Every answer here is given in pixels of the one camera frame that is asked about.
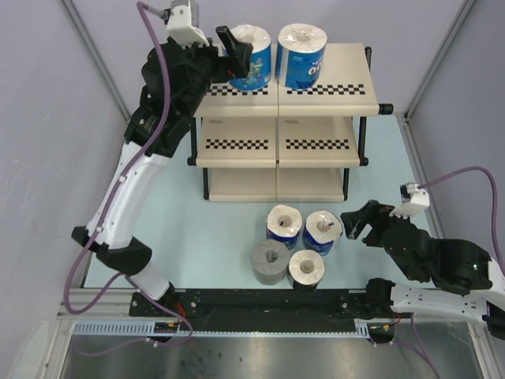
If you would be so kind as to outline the blue-wrapped roll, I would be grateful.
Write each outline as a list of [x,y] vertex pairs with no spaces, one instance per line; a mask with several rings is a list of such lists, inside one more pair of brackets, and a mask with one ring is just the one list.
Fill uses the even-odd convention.
[[319,79],[327,34],[310,24],[288,24],[278,36],[275,79],[286,88],[304,90]]
[[343,226],[340,219],[332,212],[319,210],[306,218],[302,243],[307,250],[314,250],[319,255],[326,256],[342,234]]
[[271,79],[271,37],[255,25],[240,24],[231,29],[234,37],[243,43],[252,44],[249,73],[245,78],[233,79],[229,84],[242,92],[251,92],[265,87]]

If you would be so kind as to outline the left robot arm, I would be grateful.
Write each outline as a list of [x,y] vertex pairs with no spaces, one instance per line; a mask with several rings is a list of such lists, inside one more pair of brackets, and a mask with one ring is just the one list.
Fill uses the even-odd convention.
[[128,122],[106,196],[92,220],[72,231],[85,251],[147,295],[148,308],[159,316],[173,309],[172,285],[152,263],[151,248],[134,237],[133,227],[211,85],[243,78],[249,71],[252,44],[239,41],[227,26],[215,31],[225,55],[211,40],[183,47],[173,38],[149,52],[141,69],[140,104]]

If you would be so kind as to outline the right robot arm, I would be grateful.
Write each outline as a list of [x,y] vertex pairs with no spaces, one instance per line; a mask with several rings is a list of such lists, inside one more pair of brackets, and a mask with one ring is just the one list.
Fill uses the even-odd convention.
[[344,212],[345,235],[383,249],[410,281],[433,283],[414,289],[382,278],[368,281],[364,307],[374,317],[396,313],[432,312],[461,317],[484,325],[492,336],[504,338],[504,277],[490,254],[473,242],[433,238],[408,216],[396,216],[391,205],[370,200],[357,211]]

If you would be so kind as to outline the blue Tempo paper roll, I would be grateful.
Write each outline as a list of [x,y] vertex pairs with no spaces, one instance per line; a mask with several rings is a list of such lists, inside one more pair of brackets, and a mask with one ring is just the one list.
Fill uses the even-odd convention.
[[303,227],[301,213],[287,205],[276,205],[266,219],[266,238],[283,243],[288,250],[297,245]]

